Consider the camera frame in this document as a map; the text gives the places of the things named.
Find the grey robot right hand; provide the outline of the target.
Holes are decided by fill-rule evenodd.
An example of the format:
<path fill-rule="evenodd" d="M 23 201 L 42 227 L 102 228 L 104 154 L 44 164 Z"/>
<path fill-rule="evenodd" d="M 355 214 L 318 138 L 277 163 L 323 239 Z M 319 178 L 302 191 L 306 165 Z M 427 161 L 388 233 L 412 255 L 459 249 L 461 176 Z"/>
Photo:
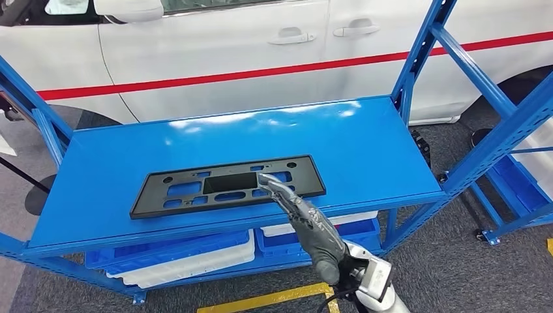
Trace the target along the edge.
<path fill-rule="evenodd" d="M 319 277 L 329 285 L 340 281 L 340 262 L 348 247 L 329 219 L 311 202 L 267 173 L 258 173 L 259 187 L 287 214 L 298 240 L 309 256 Z"/>

